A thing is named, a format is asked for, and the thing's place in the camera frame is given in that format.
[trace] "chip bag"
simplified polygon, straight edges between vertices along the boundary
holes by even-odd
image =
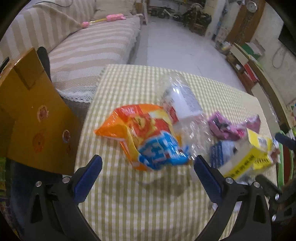
[[[178,144],[167,113],[157,105],[119,107],[94,132],[120,141],[129,162],[140,171],[183,165],[189,160]]]

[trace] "striped sofa cover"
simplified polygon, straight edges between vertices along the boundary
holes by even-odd
[[[74,0],[70,7],[38,3],[21,11],[0,41],[0,62],[16,59],[30,47],[45,47],[52,83],[81,121],[104,66],[126,64],[140,31],[138,16],[82,29],[81,23],[91,21],[95,11],[96,0]]]

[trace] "television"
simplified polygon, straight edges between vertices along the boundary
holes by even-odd
[[[292,54],[296,56],[296,41],[285,24],[283,25],[281,34],[279,35],[279,41],[281,41],[283,45],[285,45],[288,50],[290,50]]]

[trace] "white tile floor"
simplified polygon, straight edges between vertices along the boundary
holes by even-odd
[[[182,23],[150,17],[143,25],[131,64],[175,69],[210,78],[245,91],[214,42],[192,33]]]

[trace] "pillow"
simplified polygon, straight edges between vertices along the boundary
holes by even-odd
[[[97,0],[94,20],[105,18],[110,14],[122,13],[125,17],[132,17],[135,0]]]

